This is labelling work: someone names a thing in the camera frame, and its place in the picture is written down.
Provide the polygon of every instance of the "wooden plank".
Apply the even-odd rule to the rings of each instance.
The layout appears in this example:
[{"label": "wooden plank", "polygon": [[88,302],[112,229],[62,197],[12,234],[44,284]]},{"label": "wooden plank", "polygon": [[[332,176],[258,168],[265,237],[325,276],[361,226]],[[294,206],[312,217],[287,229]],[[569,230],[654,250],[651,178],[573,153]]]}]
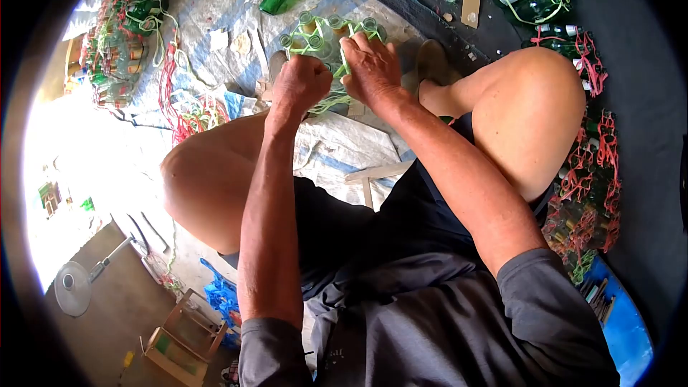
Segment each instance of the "wooden plank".
[{"label": "wooden plank", "polygon": [[373,195],[370,193],[370,179],[364,176],[360,181],[363,184],[363,200],[366,202],[365,205],[372,210]]},{"label": "wooden plank", "polygon": [[411,167],[413,160],[394,163],[391,165],[379,166],[377,168],[367,168],[344,176],[344,184],[354,184],[362,178],[380,179],[388,176],[403,174]]}]

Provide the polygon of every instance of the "bundle of bottles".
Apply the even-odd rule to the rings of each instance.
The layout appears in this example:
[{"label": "bundle of bottles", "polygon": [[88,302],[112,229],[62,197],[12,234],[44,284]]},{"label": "bundle of bottles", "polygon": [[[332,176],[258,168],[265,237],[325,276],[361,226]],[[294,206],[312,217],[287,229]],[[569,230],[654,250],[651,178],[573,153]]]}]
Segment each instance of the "bundle of bottles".
[{"label": "bundle of bottles", "polygon": [[144,37],[157,28],[163,0],[103,0],[99,19],[84,37],[80,62],[101,107],[122,108],[131,102],[144,68]]},{"label": "bundle of bottles", "polygon": [[327,18],[313,15],[309,11],[298,14],[298,24],[290,34],[279,37],[279,44],[288,55],[302,54],[319,58],[333,74],[330,94],[316,107],[312,113],[321,113],[329,107],[347,103],[351,98],[341,84],[340,77],[349,73],[348,65],[339,46],[339,39],[354,35],[362,31],[369,39],[377,37],[382,42],[387,41],[387,30],[373,17],[364,18],[356,22],[345,20],[337,14]]}]

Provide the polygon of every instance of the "black mat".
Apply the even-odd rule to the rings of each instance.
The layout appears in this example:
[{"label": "black mat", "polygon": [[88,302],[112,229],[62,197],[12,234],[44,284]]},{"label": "black mat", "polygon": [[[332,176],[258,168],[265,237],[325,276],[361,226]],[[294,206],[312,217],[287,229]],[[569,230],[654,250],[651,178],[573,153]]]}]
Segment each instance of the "black mat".
[{"label": "black mat", "polygon": [[[528,30],[513,27],[492,0],[481,0],[478,29],[460,23],[461,0],[456,5],[446,0],[380,1],[427,38],[440,41],[463,75],[520,48],[521,39],[529,36]],[[624,180],[621,237],[606,260],[658,341],[680,297],[688,266],[678,193],[682,135],[688,123],[684,77],[646,0],[574,4],[576,12],[564,23],[594,32],[610,74],[605,92],[595,101],[617,116]],[[440,15],[445,12],[456,21],[443,21]],[[469,51],[475,61],[467,57]]]}]

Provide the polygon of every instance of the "man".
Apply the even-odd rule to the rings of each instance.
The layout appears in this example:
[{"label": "man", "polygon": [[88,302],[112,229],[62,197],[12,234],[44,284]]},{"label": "man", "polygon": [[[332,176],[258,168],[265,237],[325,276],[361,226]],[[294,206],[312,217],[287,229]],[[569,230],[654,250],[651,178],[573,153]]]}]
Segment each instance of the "man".
[{"label": "man", "polygon": [[313,383],[305,300],[322,386],[618,385],[536,222],[585,108],[573,66],[528,48],[447,85],[428,41],[419,100],[391,44],[363,33],[341,44],[348,93],[418,157],[378,213],[292,176],[298,125],[332,79],[313,57],[284,65],[267,115],[191,137],[162,164],[172,217],[238,257],[242,385]]}]

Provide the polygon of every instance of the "foot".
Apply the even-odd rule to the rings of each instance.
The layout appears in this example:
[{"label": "foot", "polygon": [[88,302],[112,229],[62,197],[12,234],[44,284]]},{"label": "foot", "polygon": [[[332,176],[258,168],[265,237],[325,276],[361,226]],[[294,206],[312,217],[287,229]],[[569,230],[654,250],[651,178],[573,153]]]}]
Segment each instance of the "foot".
[{"label": "foot", "polygon": [[282,66],[284,66],[284,64],[287,63],[287,61],[287,53],[284,50],[279,50],[275,54],[270,56],[270,60],[268,60],[268,69],[270,70],[270,82],[274,84],[274,81],[277,79],[277,76],[282,70]]},{"label": "foot", "polygon": [[423,42],[416,56],[418,83],[431,80],[439,86],[448,86],[454,82],[451,68],[439,42],[434,39]]}]

